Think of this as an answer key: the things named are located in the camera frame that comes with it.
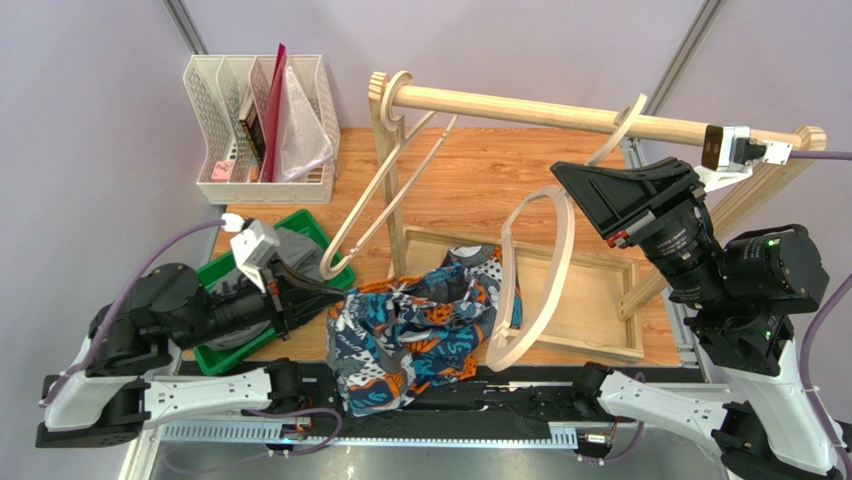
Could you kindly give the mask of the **patterned blue orange shorts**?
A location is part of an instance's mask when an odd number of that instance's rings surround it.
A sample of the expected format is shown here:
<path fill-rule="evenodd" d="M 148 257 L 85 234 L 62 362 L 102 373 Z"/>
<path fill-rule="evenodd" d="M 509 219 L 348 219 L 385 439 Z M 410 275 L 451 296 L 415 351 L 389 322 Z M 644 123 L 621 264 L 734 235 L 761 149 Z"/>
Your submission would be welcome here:
<path fill-rule="evenodd" d="M 504 281 L 503 251 L 455 247 L 420 276 L 363 284 L 331 306 L 327 364 L 345 412 L 365 417 L 404 408 L 430 387 L 476 375 L 475 351 L 490 339 Z"/>

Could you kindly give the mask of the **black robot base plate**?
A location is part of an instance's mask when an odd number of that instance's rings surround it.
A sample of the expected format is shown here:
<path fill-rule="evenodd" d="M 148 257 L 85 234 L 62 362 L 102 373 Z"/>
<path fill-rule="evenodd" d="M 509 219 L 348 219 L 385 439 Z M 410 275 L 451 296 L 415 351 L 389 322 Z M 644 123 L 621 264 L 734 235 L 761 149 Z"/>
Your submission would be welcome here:
<path fill-rule="evenodd" d="M 725 402 L 730 390 L 699 380 L 696 370 L 667 367 L 615 367 L 633 377 L 644 373 L 651 386 L 701 400 Z M 342 412 L 331 370 L 323 363 L 299 365 L 313 405 Z M 412 446 L 485 448 L 576 448 L 587 432 L 611 428 L 606 417 L 586 417 L 572 410 L 571 381 L 580 367 L 511 367 L 495 373 L 484 368 L 473 379 L 430 387 L 402 410 L 363 418 L 346 418 L 332 446 Z M 280 444 L 284 419 L 239 413 L 184 419 L 159 427 L 164 441 Z"/>

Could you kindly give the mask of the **grey shorts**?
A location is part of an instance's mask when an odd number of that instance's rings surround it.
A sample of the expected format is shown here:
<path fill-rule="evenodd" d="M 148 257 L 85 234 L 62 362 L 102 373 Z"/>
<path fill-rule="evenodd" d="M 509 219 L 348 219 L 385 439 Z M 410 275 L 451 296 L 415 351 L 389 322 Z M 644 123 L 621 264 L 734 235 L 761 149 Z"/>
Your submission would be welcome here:
<path fill-rule="evenodd" d="M 297 274 L 323 282 L 319 272 L 319 262 L 324 250 L 313 239 L 301 233 L 285 227 L 277 228 L 276 232 L 281 241 L 278 247 L 281 260 Z M 205 343 L 205 346 L 214 351 L 236 349 L 255 339 L 270 327 L 270 322 L 266 321 L 220 336 Z"/>

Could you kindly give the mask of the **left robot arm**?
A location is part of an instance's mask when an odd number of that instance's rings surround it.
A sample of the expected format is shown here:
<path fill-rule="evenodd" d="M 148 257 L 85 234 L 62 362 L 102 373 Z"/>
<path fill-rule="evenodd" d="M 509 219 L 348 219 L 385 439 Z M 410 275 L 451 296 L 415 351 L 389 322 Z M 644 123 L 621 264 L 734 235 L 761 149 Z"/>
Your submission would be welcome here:
<path fill-rule="evenodd" d="M 298 366 L 277 360 L 222 377 L 175 376 L 179 356 L 259 327 L 285 339 L 344 293 L 274 261 L 258 287 L 231 272 L 205 282 L 181 263 L 141 277 L 127 297 L 103 307 L 81 346 L 79 371 L 48 376 L 38 448 L 121 445 L 142 431 L 198 415 L 281 413 L 308 401 Z"/>

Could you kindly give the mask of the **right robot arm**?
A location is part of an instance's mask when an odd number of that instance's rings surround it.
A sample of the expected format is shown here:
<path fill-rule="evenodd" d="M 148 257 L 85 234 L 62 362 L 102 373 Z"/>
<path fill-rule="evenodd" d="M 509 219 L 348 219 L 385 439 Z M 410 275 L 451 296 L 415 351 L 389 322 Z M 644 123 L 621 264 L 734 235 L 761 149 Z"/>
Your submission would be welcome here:
<path fill-rule="evenodd" d="M 610 246 L 643 251 L 734 393 L 691 398 L 588 363 L 575 398 L 686 438 L 742 479 L 849 478 L 851 427 L 814 403 L 791 322 L 819 308 L 829 281 L 808 230 L 788 224 L 719 244 L 704 182 L 673 157 L 633 170 L 558 162 L 552 173 Z"/>

